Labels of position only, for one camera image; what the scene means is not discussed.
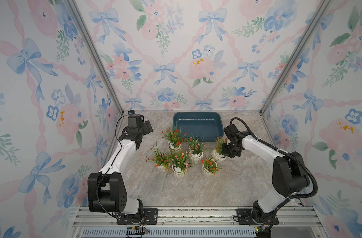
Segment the potted plant orange flowers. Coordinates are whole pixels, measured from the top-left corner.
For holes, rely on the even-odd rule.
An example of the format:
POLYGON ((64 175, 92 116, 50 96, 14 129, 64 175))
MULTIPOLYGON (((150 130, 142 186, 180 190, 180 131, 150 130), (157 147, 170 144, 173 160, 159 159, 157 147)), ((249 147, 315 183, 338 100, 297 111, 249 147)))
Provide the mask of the potted plant orange flowers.
POLYGON ((212 157, 203 159, 201 163, 202 163, 202 172, 205 176, 215 175, 220 170, 222 170, 220 167, 218 167, 217 161, 213 160, 212 157))
POLYGON ((218 137, 215 142, 216 145, 211 152, 211 158, 214 161, 223 162, 226 160, 226 156, 223 155, 223 144, 227 142, 227 139, 223 137, 218 137))

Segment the potted plant orange flowers front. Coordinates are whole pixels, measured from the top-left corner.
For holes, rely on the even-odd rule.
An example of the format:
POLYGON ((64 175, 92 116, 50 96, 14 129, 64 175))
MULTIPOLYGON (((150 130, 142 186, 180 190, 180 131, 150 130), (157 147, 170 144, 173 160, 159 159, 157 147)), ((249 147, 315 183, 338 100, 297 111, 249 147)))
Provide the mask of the potted plant orange flowers front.
POLYGON ((213 160, 212 157, 203 159, 201 163, 202 163, 202 172, 205 176, 215 175, 220 170, 222 170, 220 167, 218 167, 217 161, 213 160))

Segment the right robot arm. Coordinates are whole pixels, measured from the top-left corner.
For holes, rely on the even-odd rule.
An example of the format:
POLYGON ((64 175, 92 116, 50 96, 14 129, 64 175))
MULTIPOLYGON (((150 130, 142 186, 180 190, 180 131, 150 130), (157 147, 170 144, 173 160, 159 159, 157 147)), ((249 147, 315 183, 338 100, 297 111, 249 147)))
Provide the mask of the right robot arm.
POLYGON ((277 211, 290 200, 317 193, 317 183, 298 152, 278 149, 255 136, 251 130, 239 131, 234 124, 225 127, 224 133, 228 139, 222 144, 224 156, 239 157, 242 151, 249 150, 272 166, 272 186, 254 202, 248 216, 255 223, 272 223, 277 211))

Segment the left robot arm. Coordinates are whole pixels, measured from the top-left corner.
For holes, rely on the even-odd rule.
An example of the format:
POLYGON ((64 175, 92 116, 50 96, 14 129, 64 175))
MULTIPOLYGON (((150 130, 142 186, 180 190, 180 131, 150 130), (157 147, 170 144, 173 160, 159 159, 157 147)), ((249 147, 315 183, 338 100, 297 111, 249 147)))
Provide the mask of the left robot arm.
POLYGON ((118 138, 118 146, 105 166, 88 177, 88 207, 90 212, 141 214, 142 202, 128 197, 123 181, 124 171, 145 135, 153 132, 150 121, 142 115, 130 115, 128 126, 118 138))

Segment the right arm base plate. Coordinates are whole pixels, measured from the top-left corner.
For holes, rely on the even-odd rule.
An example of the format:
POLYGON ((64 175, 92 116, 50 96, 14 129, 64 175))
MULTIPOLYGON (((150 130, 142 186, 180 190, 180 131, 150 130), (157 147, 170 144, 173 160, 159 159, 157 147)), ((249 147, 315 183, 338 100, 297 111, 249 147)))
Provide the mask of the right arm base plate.
POLYGON ((279 225, 279 220, 274 212, 264 213, 262 210, 252 208, 236 209, 236 215, 233 216, 235 222, 240 225, 279 225))

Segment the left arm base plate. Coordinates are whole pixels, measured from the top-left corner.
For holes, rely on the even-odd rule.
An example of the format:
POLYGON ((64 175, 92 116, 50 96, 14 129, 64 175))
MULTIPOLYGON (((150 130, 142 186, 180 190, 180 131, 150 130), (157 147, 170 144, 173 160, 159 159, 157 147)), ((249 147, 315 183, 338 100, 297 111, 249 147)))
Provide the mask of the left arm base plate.
POLYGON ((136 214, 118 214, 118 225, 156 225, 158 220, 157 208, 139 208, 136 214))

